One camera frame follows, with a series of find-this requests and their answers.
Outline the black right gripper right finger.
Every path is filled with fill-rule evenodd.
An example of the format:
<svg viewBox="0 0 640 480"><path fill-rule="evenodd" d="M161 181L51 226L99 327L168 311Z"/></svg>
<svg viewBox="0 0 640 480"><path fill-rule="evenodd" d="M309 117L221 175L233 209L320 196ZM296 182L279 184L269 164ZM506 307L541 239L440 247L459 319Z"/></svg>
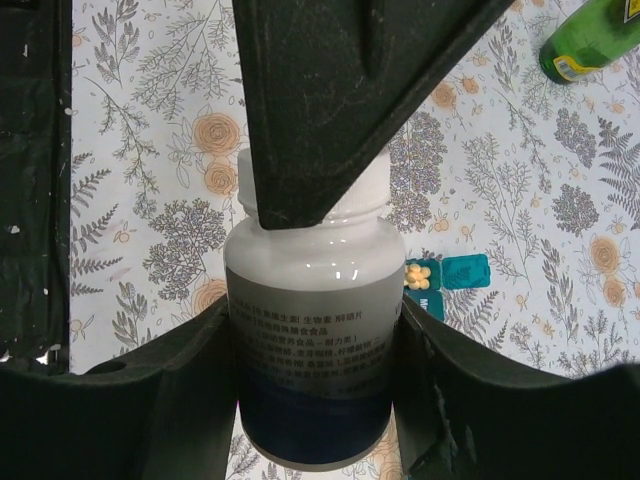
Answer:
<svg viewBox="0 0 640 480"><path fill-rule="evenodd" d="M515 362L405 299L392 374L412 479L635 479L639 368L571 380Z"/></svg>

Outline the teal weekly pill organizer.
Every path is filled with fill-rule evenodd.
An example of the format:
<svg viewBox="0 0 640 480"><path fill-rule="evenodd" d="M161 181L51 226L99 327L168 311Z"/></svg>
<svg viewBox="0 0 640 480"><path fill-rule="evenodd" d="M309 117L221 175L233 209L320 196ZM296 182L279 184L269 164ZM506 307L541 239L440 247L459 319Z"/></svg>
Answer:
<svg viewBox="0 0 640 480"><path fill-rule="evenodd" d="M404 293L441 322L446 318L443 293L484 288L491 282L491 269L485 254L408 259L405 266L412 263L431 269L431 285L428 290L410 290L404 286Z"/></svg>

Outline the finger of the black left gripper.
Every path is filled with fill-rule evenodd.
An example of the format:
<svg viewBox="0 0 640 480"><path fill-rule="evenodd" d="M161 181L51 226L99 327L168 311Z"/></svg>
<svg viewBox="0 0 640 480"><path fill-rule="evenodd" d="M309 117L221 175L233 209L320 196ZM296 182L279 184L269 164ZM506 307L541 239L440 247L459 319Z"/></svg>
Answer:
<svg viewBox="0 0 640 480"><path fill-rule="evenodd" d="M237 1L259 221L317 225L506 0Z"/></svg>

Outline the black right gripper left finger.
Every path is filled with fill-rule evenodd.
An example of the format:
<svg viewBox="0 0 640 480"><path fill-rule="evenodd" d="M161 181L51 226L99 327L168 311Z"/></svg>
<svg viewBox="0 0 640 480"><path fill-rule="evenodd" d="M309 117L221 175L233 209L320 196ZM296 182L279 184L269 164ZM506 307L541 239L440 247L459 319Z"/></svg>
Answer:
<svg viewBox="0 0 640 480"><path fill-rule="evenodd" d="M222 479L236 411L228 302L83 375L1 365L4 479Z"/></svg>

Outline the white pill bottle blue label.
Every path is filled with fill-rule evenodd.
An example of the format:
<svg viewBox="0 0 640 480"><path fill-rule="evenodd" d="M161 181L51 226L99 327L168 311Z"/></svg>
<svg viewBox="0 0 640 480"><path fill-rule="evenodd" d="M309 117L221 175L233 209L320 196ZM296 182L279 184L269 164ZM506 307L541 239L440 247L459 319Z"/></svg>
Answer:
<svg viewBox="0 0 640 480"><path fill-rule="evenodd" d="M322 472L366 456L390 418L404 241L383 210L380 153L316 226L259 222L251 154L237 158L245 218L224 246L243 429L256 450Z"/></svg>

